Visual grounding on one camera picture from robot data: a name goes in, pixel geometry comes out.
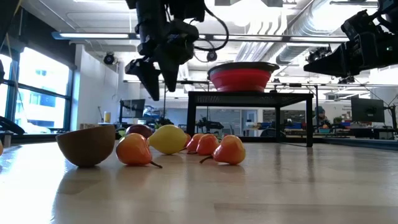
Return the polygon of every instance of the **ceiling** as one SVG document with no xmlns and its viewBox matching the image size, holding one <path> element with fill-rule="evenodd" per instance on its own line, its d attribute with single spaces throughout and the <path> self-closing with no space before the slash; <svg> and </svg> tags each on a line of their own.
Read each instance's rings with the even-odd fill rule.
<svg viewBox="0 0 398 224">
<path fill-rule="evenodd" d="M 258 22 L 269 24 L 268 30 L 272 30 L 274 29 L 272 25 L 275 21 L 278 21 L 279 16 L 286 18 L 284 27 L 280 25 L 280 27 L 285 28 L 286 24 L 310 0 L 286 0 L 282 9 L 268 8 L 263 4 L 259 5 L 261 0 L 241 0 L 240 5 L 236 3 L 232 6 L 215 6 L 215 0 L 206 0 L 205 2 L 216 15 L 226 22 L 230 33 L 250 34 L 252 32 L 257 34 L 266 30 L 263 26 L 256 31 Z M 120 0 L 97 0 L 97 2 L 96 0 L 25 0 L 22 6 L 62 32 L 134 32 L 134 27 L 137 25 L 136 11 L 129 10 L 127 4 Z M 358 7 L 354 9 L 351 7 L 350 9 L 352 14 L 360 10 Z M 327 23 L 328 21 L 330 21 L 330 18 L 325 16 L 317 22 Z M 195 25 L 201 34 L 224 34 L 222 26 L 209 15 L 206 15 L 205 22 Z M 342 34 L 339 26 L 336 26 L 335 29 L 336 31 L 332 35 Z M 107 51 L 112 50 L 123 63 L 128 63 L 130 60 L 139 57 L 138 53 L 135 52 L 136 46 L 139 44 L 138 40 L 92 40 L 91 42 L 86 41 L 84 44 L 92 55 L 98 56 L 99 60 L 103 58 Z M 206 42 L 195 42 L 195 44 L 208 47 Z M 195 58 L 191 59 L 188 62 L 188 69 L 194 77 L 191 79 L 206 80 L 206 71 L 209 68 L 236 60 L 242 47 L 242 42 L 229 42 L 225 48 L 217 52 L 218 59 L 214 63 L 201 63 Z M 304 72 L 302 67 L 305 65 L 307 54 L 308 51 L 300 54 L 292 63 L 294 66 L 282 67 L 283 70 L 274 73 L 272 78 L 279 78 L 281 82 L 337 83 L 337 79 L 332 79 L 330 76 Z M 196 55 L 202 60 L 206 59 L 204 52 L 196 51 Z M 358 79 L 365 82 L 368 76 L 369 72 L 364 72 L 358 76 Z"/>
</svg>

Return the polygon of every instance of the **person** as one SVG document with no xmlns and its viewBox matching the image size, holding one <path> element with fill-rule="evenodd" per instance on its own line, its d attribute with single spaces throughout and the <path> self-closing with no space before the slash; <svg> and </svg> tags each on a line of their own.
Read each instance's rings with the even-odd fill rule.
<svg viewBox="0 0 398 224">
<path fill-rule="evenodd" d="M 328 117 L 326 116 L 326 111 L 323 109 L 321 106 L 315 107 L 315 111 L 318 111 L 318 120 L 319 120 L 319 127 L 324 127 L 324 125 L 327 125 L 330 128 L 330 122 L 328 120 Z M 312 119 L 312 124 L 314 126 L 317 125 L 317 116 Z"/>
</svg>

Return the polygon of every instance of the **wooden bowl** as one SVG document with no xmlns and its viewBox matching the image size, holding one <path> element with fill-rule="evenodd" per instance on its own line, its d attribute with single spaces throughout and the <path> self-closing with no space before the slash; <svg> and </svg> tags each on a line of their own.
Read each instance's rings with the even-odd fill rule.
<svg viewBox="0 0 398 224">
<path fill-rule="evenodd" d="M 113 125 L 83 129 L 56 137 L 62 154 L 78 167 L 93 167 L 112 153 L 115 141 Z"/>
</svg>

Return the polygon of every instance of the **table leg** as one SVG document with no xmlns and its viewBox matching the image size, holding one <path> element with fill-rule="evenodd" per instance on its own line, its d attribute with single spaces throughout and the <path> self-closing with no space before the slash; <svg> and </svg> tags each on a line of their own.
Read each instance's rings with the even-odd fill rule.
<svg viewBox="0 0 398 224">
<path fill-rule="evenodd" d="M 275 108 L 275 136 L 276 142 L 280 142 L 280 108 Z"/>
<path fill-rule="evenodd" d="M 197 106 L 195 104 L 194 96 L 188 97 L 188 116 L 187 116 L 187 134 L 193 136 L 195 134 L 195 119 L 197 113 Z"/>
<path fill-rule="evenodd" d="M 313 145 L 312 99 L 307 100 L 305 119 L 307 122 L 307 147 L 312 147 Z"/>
</svg>

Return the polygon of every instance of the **wooden table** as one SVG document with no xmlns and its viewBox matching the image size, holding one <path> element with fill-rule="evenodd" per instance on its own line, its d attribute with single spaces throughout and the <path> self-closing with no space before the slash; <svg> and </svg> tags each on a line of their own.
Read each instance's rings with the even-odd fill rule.
<svg viewBox="0 0 398 224">
<path fill-rule="evenodd" d="M 153 166 L 126 167 L 113 153 L 77 169 L 55 143 L 0 157 L 0 222 L 349 223 L 398 221 L 398 154 L 315 144 L 245 144 L 241 166 L 153 151 Z"/>
</svg>

